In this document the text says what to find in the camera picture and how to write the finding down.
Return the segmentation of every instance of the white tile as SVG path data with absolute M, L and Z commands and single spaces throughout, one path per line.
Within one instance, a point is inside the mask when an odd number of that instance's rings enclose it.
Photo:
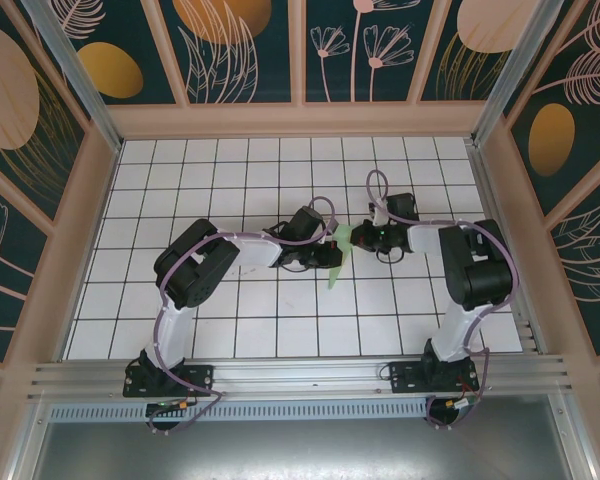
M 265 228 L 273 227 L 278 223 L 277 216 L 244 217 L 245 232 L 261 232 Z
M 376 195 L 380 196 L 378 188 L 372 189 Z M 347 199 L 349 201 L 350 215 L 368 215 L 369 214 L 369 195 L 365 187 L 347 188 Z
M 474 186 L 451 186 L 447 187 L 451 210 L 454 212 L 482 212 L 482 202 L 478 189 Z
M 326 280 L 318 281 L 318 315 L 355 315 L 356 297 L 352 280 L 338 280 L 329 290 Z
M 436 313 L 428 278 L 394 280 L 398 313 Z
M 398 318 L 360 317 L 360 342 L 362 355 L 400 355 Z
M 147 188 L 178 188 L 180 185 L 180 164 L 153 164 Z
M 402 261 L 391 265 L 394 277 L 428 277 L 427 261 L 423 253 L 405 253 Z
M 281 187 L 310 187 L 311 162 L 281 162 Z
M 318 333 L 321 357 L 360 355 L 356 317 L 320 317 Z
M 278 213 L 278 189 L 247 189 L 245 215 L 272 215 Z
M 438 313 L 444 314 L 449 307 L 449 302 L 451 302 L 446 280 L 444 278 L 432 278 L 431 284 L 433 285 L 433 296 L 436 300 L 436 310 Z
M 123 282 L 131 250 L 96 250 L 89 273 L 90 282 Z
M 277 162 L 280 140 L 277 138 L 252 138 L 249 140 L 250 162 Z
M 451 212 L 444 187 L 413 187 L 419 213 Z
M 239 317 L 275 317 L 276 282 L 240 282 Z
M 182 163 L 186 146 L 186 140 L 158 140 L 153 163 Z
M 405 160 L 402 137 L 374 137 L 373 147 L 378 160 Z
M 127 281 L 130 282 L 155 282 L 156 273 L 153 265 L 164 249 L 140 248 L 131 253 L 131 263 L 127 272 Z
M 344 185 L 342 162 L 313 162 L 313 184 L 325 187 Z
M 120 165 L 114 190 L 144 190 L 147 186 L 149 165 Z
M 485 219 L 484 213 L 454 213 L 455 220 L 464 220 L 465 222 L 478 222 Z
M 247 187 L 277 187 L 278 162 L 252 162 L 247 168 Z
M 378 161 L 378 170 L 384 173 L 389 180 L 389 188 L 399 185 L 411 185 L 409 164 L 407 162 Z
M 71 342 L 69 360 L 107 359 L 115 324 L 115 320 L 79 321 Z
M 431 137 L 404 137 L 409 160 L 429 160 L 438 158 L 436 146 Z
M 215 190 L 214 193 L 226 190 Z M 176 217 L 206 217 L 209 215 L 209 201 L 211 190 L 180 190 L 178 192 L 178 204 L 176 206 Z
M 217 148 L 217 140 L 189 140 L 184 161 L 186 163 L 215 162 Z
M 209 221 L 219 230 L 227 232 L 241 232 L 242 222 L 246 220 L 243 217 L 209 217 Z
M 352 255 L 353 271 L 356 278 L 390 278 L 389 265 L 379 262 L 375 253 L 355 248 Z
M 123 320 L 116 325 L 110 359 L 131 360 L 151 341 L 155 320 Z
M 521 352 L 522 345 L 511 313 L 492 313 L 480 324 L 485 346 L 491 352 Z
M 122 294 L 120 318 L 156 318 L 162 301 L 154 283 L 127 283 Z
M 155 140 L 127 140 L 120 163 L 151 163 Z
M 263 358 L 275 356 L 276 319 L 238 319 L 236 358 Z
M 177 190 L 147 190 L 142 202 L 142 217 L 173 217 Z
M 249 140 L 246 138 L 227 138 L 218 140 L 218 162 L 246 162 Z
M 238 310 L 238 282 L 220 282 L 211 296 L 198 307 L 198 318 L 235 318 Z
M 211 215 L 242 215 L 244 210 L 244 190 L 214 190 L 211 195 Z
M 211 188 L 214 167 L 213 163 L 185 164 L 180 188 Z
M 344 187 L 315 187 L 313 189 L 313 196 L 327 197 L 329 200 L 331 200 L 336 209 L 336 214 L 338 215 L 346 215 L 349 212 L 349 208 L 347 207 L 347 191 Z M 313 208 L 321 215 L 331 214 L 331 207 L 324 200 L 316 200 Z M 339 217 L 339 220 L 344 223 L 347 222 L 346 217 Z
M 160 248 L 169 246 L 171 218 L 141 218 L 136 233 L 135 248 Z
M 140 216 L 144 190 L 114 190 L 111 192 L 107 218 L 133 218 Z
M 435 315 L 400 315 L 400 336 L 405 355 L 419 355 L 424 346 L 438 331 Z
M 432 277 L 444 277 L 444 264 L 442 256 L 427 255 L 427 264 L 429 265 L 429 275 Z
M 436 147 L 440 160 L 457 160 L 469 158 L 464 139 L 460 137 L 436 137 Z
M 235 318 L 198 320 L 193 358 L 232 358 L 235 336 Z
M 309 317 L 315 314 L 315 281 L 288 280 L 278 282 L 278 316 Z
M 78 318 L 116 318 L 122 283 L 89 283 L 84 292 Z
M 311 139 L 281 138 L 280 160 L 311 160 Z
M 345 160 L 375 160 L 371 137 L 345 137 L 342 139 Z
M 278 356 L 315 357 L 318 330 L 315 317 L 278 319 Z
M 475 185 L 469 160 L 441 160 L 440 164 L 447 185 Z
M 437 160 L 409 162 L 411 181 L 414 185 L 443 185 L 442 171 Z
M 301 162 L 290 162 L 280 164 L 280 168 L 285 165 L 302 165 Z M 281 188 L 280 189 L 280 215 L 293 215 L 304 205 L 311 201 L 311 187 L 307 188 Z
M 311 159 L 342 160 L 342 139 L 339 137 L 312 138 Z
M 98 248 L 128 248 L 133 246 L 138 220 L 108 218 L 103 222 Z
M 244 187 L 247 181 L 246 163 L 217 163 L 213 176 L 214 188 Z
M 359 161 L 359 162 L 344 162 L 344 168 L 347 179 L 347 186 L 365 186 L 367 184 L 367 176 L 371 170 L 375 170 L 375 161 Z M 372 185 L 377 185 L 377 178 L 372 175 L 370 178 Z
M 396 313 L 393 283 L 389 279 L 356 280 L 356 297 L 360 315 Z

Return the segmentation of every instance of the metal floor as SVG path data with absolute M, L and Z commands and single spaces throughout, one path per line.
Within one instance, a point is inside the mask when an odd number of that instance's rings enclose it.
M 487 398 L 452 431 L 422 418 L 50 425 L 36 480 L 564 480 L 543 397 Z

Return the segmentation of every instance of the wire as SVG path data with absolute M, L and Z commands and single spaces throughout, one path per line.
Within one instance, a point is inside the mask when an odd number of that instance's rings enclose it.
M 166 288 L 167 288 L 167 284 L 169 283 L 169 280 L 171 279 L 173 274 L 176 272 L 176 270 L 178 270 L 178 268 L 180 268 L 180 266 L 192 254 L 197 252 L 199 249 L 201 249 L 208 243 L 213 242 L 214 240 L 218 240 L 220 238 L 237 238 L 237 237 L 255 238 L 255 239 L 268 240 L 270 242 L 278 243 L 280 245 L 295 245 L 295 246 L 309 245 L 311 243 L 315 243 L 315 242 L 321 240 L 328 233 L 333 233 L 335 230 L 336 209 L 335 209 L 333 202 L 331 200 L 329 200 L 327 197 L 323 197 L 323 196 L 313 197 L 311 199 L 311 202 L 309 205 L 313 205 L 317 200 L 323 200 L 329 205 L 329 208 L 331 209 L 331 217 L 329 218 L 329 223 L 326 225 L 326 228 L 324 230 L 322 230 L 320 233 L 318 233 L 317 235 L 315 235 L 307 240 L 300 240 L 300 241 L 283 240 L 280 238 L 275 238 L 271 235 L 264 235 L 261 233 L 250 233 L 250 232 L 236 232 L 236 233 L 218 232 L 218 233 L 214 233 L 213 235 L 209 235 L 208 237 L 203 238 L 198 243 L 196 243 L 193 247 L 191 247 L 189 250 L 187 250 L 180 258 L 178 258 L 178 260 L 176 260 L 175 263 L 171 266 L 171 268 L 167 271 L 164 278 L 162 279 L 162 282 L 160 282 L 159 290 L 160 290 L 160 298 L 162 299 L 162 307 L 160 308 L 160 311 L 158 312 L 158 317 L 156 318 L 156 323 L 153 326 L 153 348 L 156 353 L 156 360 L 158 361 L 158 365 L 160 366 L 162 371 L 165 373 L 165 375 L 167 375 L 169 378 L 171 378 L 175 382 L 177 382 L 180 385 L 183 385 L 183 386 L 187 387 L 188 389 L 193 390 L 195 392 L 206 393 L 208 395 L 215 395 L 216 398 L 213 401 L 211 401 L 208 405 L 206 405 L 204 408 L 202 408 L 197 414 L 195 414 L 189 420 L 187 420 L 186 422 L 178 423 L 171 430 L 167 430 L 166 433 L 153 427 L 152 432 L 154 434 L 156 434 L 158 432 L 162 432 L 163 435 L 168 435 L 169 432 L 175 433 L 179 430 L 184 430 L 185 428 L 187 428 L 190 425 L 192 425 L 193 423 L 195 423 L 196 420 L 198 420 L 201 416 L 205 415 L 207 413 L 207 411 L 209 411 L 211 408 L 213 408 L 222 399 L 222 397 L 224 395 L 224 393 L 222 393 L 222 392 L 218 392 L 218 391 L 212 390 L 210 388 L 199 387 L 197 385 L 194 385 L 191 382 L 187 382 L 186 380 L 183 380 L 182 378 L 178 377 L 173 372 L 171 372 L 171 370 L 169 370 L 169 367 L 166 365 L 164 358 L 162 357 L 162 354 L 160 353 L 160 326 L 162 325 L 162 319 L 164 318 L 164 314 L 167 311 L 168 306 L 169 306 L 169 297 L 167 296 Z
M 467 333 L 463 339 L 462 343 L 463 343 L 464 349 L 467 352 L 467 354 L 469 354 L 469 355 L 484 355 L 484 370 L 482 372 L 482 383 L 480 385 L 480 390 L 478 390 L 478 394 L 477 394 L 478 398 L 476 400 L 476 403 L 464 417 L 462 417 L 460 420 L 457 420 L 453 423 L 454 425 L 457 425 L 461 421 L 466 420 L 466 418 L 469 417 L 470 414 L 472 414 L 472 412 L 475 410 L 475 407 L 482 400 L 482 396 L 484 395 L 484 390 L 486 388 L 486 383 L 487 383 L 487 370 L 489 368 L 489 353 L 490 353 L 489 348 L 485 347 L 483 350 L 481 350 L 479 352 L 472 351 L 471 348 L 469 347 L 469 343 L 471 341 L 471 337 L 473 336 L 473 332 L 478 327 L 480 322 L 487 315 L 489 315 L 497 310 L 500 310 L 501 308 L 509 305 L 512 302 L 513 298 L 515 297 L 516 293 L 518 292 L 518 289 L 520 288 L 520 275 L 518 274 L 518 269 L 516 268 L 513 257 L 511 256 L 511 254 L 509 253 L 507 248 L 491 232 L 489 232 L 485 228 L 481 227 L 480 225 L 476 225 L 475 223 L 472 223 L 472 222 L 466 222 L 464 220 L 457 220 L 457 221 L 429 220 L 426 222 L 425 221 L 417 221 L 417 220 L 409 220 L 406 218 L 398 217 L 397 215 L 393 215 L 392 213 L 390 213 L 383 205 L 381 205 L 376 200 L 375 196 L 373 195 L 373 191 L 371 190 L 371 177 L 373 176 L 374 173 L 376 175 L 378 175 L 378 179 L 382 178 L 382 180 L 384 182 L 384 191 L 381 195 L 381 200 L 382 201 L 386 200 L 387 194 L 389 193 L 389 180 L 387 179 L 387 176 L 382 171 L 380 171 L 378 169 L 374 169 L 374 170 L 371 170 L 369 172 L 369 174 L 367 175 L 367 180 L 366 180 L 367 195 L 369 195 L 369 199 L 371 200 L 371 203 L 373 203 L 375 208 L 377 210 L 379 210 L 380 212 L 384 213 L 388 218 L 390 218 L 391 220 L 394 220 L 396 222 L 399 222 L 399 223 L 404 223 L 406 225 L 430 225 L 430 226 L 436 226 L 436 225 L 456 226 L 456 225 L 458 225 L 458 226 L 465 226 L 465 227 L 471 228 L 471 229 L 477 231 L 478 233 L 480 233 L 481 235 L 483 235 L 485 238 L 487 238 L 487 240 L 489 240 L 491 243 L 493 243 L 495 245 L 495 247 L 500 251 L 500 253 L 504 257 L 505 261 L 507 262 L 507 266 L 509 267 L 509 271 L 511 272 L 512 285 L 511 285 L 511 292 L 509 293 L 509 295 L 507 295 L 507 297 L 502 301 L 502 303 L 500 303 L 498 305 L 491 305 L 491 306 L 485 308 L 482 312 L 480 312 L 476 316 L 475 320 L 469 326 L 469 329 L 467 330 Z M 440 426 L 446 426 L 448 428 L 451 428 L 450 425 L 449 426 L 444 425 L 442 422 L 431 417 L 431 413 L 430 413 L 431 405 L 433 404 L 433 401 L 435 399 L 436 399 L 436 397 L 435 397 L 435 395 L 433 395 L 433 396 L 429 397 L 429 399 L 427 400 L 427 408 L 426 408 L 427 423 L 429 423 L 429 425 L 431 425 L 432 427 L 435 427 L 435 428 L 439 428 Z

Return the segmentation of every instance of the floral wallpaper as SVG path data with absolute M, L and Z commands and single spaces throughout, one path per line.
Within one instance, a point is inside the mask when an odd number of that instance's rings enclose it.
M 0 195 L 0 362 L 11 343 L 47 237 Z
M 406 100 L 432 4 L 308 0 L 306 101 Z

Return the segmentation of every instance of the metal frame bar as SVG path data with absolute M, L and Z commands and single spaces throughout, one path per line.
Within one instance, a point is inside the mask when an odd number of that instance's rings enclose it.
M 93 121 L 100 128 L 107 143 L 112 150 L 118 150 L 121 135 L 116 129 L 102 97 L 93 86 L 82 62 L 80 62 L 73 45 L 58 23 L 50 3 L 40 0 L 21 0 L 21 3 L 85 108 L 91 114 Z
M 555 21 L 563 0 L 542 0 L 538 2 L 531 20 L 520 35 L 518 44 L 507 59 L 496 84 L 489 94 L 480 118 L 476 122 L 472 136 L 474 144 L 483 145 L 500 119 L 504 107 L 515 92 L 520 80 L 533 62 L 544 37 Z

